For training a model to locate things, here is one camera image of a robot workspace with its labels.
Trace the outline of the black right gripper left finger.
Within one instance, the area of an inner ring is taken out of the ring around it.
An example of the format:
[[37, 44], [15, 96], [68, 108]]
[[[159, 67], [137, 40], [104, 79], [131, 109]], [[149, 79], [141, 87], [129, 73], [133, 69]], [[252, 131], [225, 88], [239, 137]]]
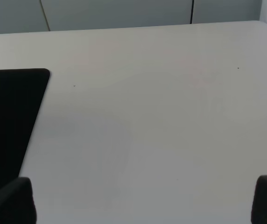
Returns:
[[31, 180], [18, 177], [0, 189], [0, 224], [35, 224], [37, 212]]

